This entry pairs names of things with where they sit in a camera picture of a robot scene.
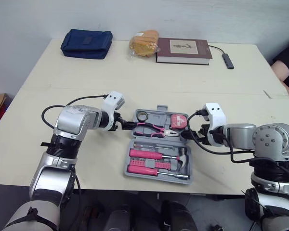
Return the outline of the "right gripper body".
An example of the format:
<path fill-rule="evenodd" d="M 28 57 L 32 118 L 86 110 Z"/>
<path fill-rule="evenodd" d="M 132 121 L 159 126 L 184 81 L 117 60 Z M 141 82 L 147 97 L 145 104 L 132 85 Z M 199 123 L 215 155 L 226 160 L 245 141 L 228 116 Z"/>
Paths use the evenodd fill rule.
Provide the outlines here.
<path fill-rule="evenodd" d="M 210 145 L 210 142 L 208 140 L 209 128 L 209 124 L 202 124 L 200 130 L 198 131 L 198 133 L 202 135 L 202 137 L 200 137 L 200 142 L 202 142 L 204 145 Z"/>

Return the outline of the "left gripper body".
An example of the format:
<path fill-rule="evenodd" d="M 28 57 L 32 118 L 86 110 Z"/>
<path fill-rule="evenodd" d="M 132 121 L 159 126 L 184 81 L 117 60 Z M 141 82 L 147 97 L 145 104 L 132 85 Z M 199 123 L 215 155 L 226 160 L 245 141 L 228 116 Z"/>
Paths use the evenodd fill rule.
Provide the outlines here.
<path fill-rule="evenodd" d="M 118 129 L 118 124 L 121 124 L 121 129 L 125 130 L 126 120 L 121 117 L 120 113 L 114 112 L 114 123 L 113 123 L 114 131 Z"/>

